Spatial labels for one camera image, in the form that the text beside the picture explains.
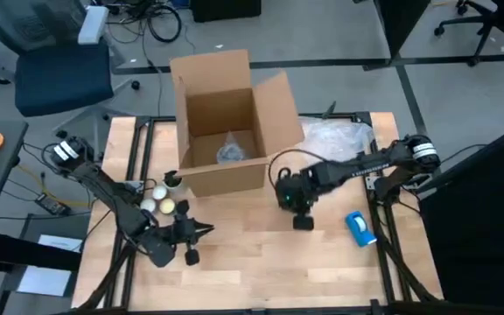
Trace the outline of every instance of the clear plastic bag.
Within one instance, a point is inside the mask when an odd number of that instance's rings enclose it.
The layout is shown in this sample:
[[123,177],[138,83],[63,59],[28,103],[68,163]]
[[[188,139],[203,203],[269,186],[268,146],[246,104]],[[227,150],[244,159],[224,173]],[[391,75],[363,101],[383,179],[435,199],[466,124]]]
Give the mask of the clear plastic bag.
[[225,164],[247,159],[246,152],[236,142],[235,136],[229,131],[225,144],[217,151],[217,163]]
[[[347,161],[364,151],[375,139],[373,129],[365,123],[301,117],[304,141],[297,147],[335,161]],[[318,162],[307,157],[309,162]]]

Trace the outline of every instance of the open cardboard box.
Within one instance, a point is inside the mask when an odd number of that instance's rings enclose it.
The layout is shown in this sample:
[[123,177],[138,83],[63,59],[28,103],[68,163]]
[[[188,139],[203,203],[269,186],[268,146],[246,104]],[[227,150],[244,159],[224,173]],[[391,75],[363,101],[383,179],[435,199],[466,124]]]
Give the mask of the open cardboard box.
[[[301,142],[287,74],[252,87],[245,50],[171,61],[176,94],[178,176],[197,197],[260,188],[268,156]],[[231,132],[248,159],[217,163]]]

